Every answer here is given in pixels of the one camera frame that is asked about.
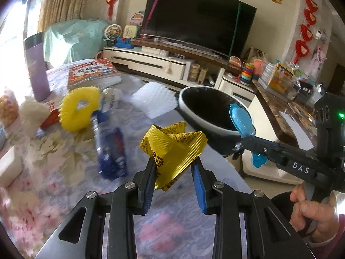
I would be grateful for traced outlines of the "person's right hand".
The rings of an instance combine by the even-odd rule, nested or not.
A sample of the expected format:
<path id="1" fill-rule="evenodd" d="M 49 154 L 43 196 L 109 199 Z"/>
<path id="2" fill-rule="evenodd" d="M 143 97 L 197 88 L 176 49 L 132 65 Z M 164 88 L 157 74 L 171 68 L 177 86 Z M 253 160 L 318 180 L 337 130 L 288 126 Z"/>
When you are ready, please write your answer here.
<path id="1" fill-rule="evenodd" d="M 327 204 L 308 201 L 303 185 L 299 184 L 291 192 L 290 201 L 294 206 L 289 222 L 297 232 L 306 227 L 305 218 L 308 218 L 316 221 L 316 227 L 309 234 L 311 242 L 322 243 L 336 236 L 340 222 L 334 193 L 331 193 Z"/>

